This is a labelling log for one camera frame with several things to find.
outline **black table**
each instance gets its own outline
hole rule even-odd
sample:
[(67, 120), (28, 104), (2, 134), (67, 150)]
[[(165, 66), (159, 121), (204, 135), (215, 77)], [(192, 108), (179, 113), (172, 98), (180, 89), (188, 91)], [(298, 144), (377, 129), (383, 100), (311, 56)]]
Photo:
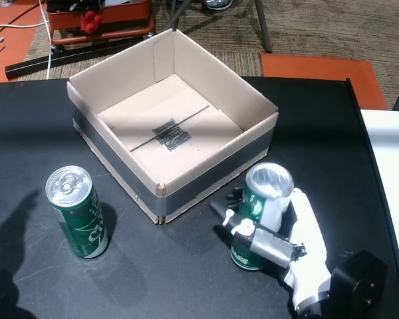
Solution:
[[(370, 251), (388, 264), (369, 318), (399, 318), (399, 256), (367, 137), (347, 82), (247, 78), (278, 107), (265, 160), (285, 166), (308, 196), (332, 270)], [(291, 318), (289, 293), (269, 265), (231, 261), (210, 198), (154, 225), (72, 127), (66, 80), (0, 84), (0, 318)], [(102, 202), (108, 250), (70, 251), (45, 196), (56, 168), (79, 165)]]

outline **carpet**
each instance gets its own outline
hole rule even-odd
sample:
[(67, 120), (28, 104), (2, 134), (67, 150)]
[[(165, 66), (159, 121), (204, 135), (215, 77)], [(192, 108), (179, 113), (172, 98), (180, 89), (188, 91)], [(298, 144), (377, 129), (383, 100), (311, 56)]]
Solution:
[[(275, 54), (333, 56), (372, 63), (388, 108), (399, 95), (399, 0), (269, 0), (263, 2)], [(170, 6), (154, 0), (157, 31)], [(234, 0), (226, 11), (209, 12), (192, 3), (179, 29), (240, 75), (261, 75), (261, 33), (254, 0)], [(49, 49), (38, 28), (26, 59)], [(52, 70), (51, 78), (74, 74), (98, 59)], [(44, 78), (44, 72), (20, 80)]]

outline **pull tab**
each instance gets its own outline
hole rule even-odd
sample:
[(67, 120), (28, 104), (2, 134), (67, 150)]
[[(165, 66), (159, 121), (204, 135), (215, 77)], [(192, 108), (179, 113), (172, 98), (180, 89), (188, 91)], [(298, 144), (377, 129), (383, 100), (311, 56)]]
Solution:
[(75, 173), (66, 173), (61, 177), (59, 180), (59, 190), (65, 194), (68, 195), (71, 193), (76, 185), (78, 184), (80, 180), (80, 176), (78, 176)]

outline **cardboard box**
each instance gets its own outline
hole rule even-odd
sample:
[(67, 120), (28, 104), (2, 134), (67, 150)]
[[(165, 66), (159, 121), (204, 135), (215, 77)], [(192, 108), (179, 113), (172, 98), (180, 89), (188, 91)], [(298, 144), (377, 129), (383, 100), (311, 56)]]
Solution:
[(264, 157), (277, 107), (183, 33), (160, 33), (68, 82), (74, 126), (155, 223)]

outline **soda can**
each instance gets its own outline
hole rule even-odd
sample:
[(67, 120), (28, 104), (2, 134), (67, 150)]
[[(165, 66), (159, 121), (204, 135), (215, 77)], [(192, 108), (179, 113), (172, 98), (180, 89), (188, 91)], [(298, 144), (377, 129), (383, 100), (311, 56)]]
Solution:
[(46, 195), (74, 253), (82, 258), (103, 253), (108, 235), (87, 171), (77, 166), (56, 170), (46, 182)]
[[(247, 172), (239, 214), (276, 232), (281, 228), (282, 214), (287, 211), (293, 188), (293, 178), (284, 167), (258, 163)], [(246, 270), (259, 270), (265, 264), (265, 259), (236, 239), (232, 242), (231, 257)]]

